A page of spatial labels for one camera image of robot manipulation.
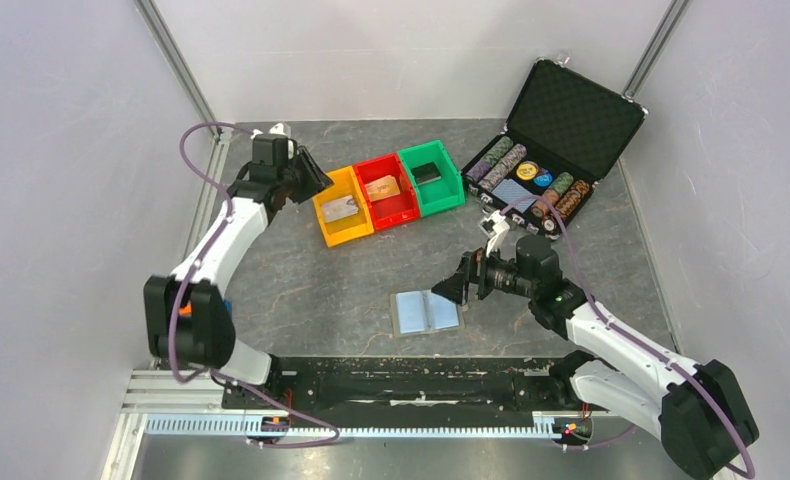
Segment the white credit card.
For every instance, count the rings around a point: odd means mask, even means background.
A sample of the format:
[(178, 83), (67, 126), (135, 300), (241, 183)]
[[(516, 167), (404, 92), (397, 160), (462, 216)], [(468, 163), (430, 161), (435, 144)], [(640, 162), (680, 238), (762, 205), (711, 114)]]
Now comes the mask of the white credit card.
[(323, 221), (333, 223), (356, 215), (359, 212), (359, 206), (353, 197), (348, 196), (323, 203), (321, 211)]

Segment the tan card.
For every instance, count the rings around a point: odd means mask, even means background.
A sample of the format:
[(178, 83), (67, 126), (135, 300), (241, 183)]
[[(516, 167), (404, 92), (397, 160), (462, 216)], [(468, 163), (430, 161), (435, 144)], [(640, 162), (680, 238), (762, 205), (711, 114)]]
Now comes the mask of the tan card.
[(393, 175), (375, 179), (367, 183), (364, 188), (371, 203), (386, 200), (401, 193), (398, 180)]

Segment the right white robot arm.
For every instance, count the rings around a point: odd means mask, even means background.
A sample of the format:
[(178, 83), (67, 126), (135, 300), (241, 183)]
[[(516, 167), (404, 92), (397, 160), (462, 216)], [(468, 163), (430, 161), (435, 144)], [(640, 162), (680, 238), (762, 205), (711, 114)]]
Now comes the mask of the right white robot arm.
[(760, 431), (734, 372), (661, 346), (610, 314), (564, 276), (549, 240), (522, 237), (508, 260), (487, 246), (466, 252), (432, 291), (463, 306), (471, 288), (480, 300), (495, 291), (527, 299), (538, 324), (576, 345), (550, 372), (556, 405), (594, 404), (621, 416), (694, 479), (737, 472), (735, 458), (742, 477), (755, 476), (748, 448)]

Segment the grey card holder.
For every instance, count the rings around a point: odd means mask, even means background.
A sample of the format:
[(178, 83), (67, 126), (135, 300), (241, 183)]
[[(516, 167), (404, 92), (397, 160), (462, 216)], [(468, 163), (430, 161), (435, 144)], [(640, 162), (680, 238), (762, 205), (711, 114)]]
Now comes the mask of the grey card holder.
[(430, 290), (392, 294), (390, 310), (395, 337), (455, 331), (465, 327), (461, 307)]

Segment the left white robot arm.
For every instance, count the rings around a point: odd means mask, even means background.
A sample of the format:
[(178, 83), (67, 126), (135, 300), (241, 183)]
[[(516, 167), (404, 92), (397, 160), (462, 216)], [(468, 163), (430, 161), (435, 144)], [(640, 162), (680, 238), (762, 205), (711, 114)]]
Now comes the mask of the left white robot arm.
[(255, 240), (287, 202), (300, 204), (332, 186), (283, 123), (251, 133), (252, 157), (229, 187), (220, 187), (218, 217), (186, 259), (143, 287), (150, 353), (209, 368), (247, 383), (261, 407), (277, 405), (285, 381), (276, 359), (238, 339), (225, 302), (230, 280)]

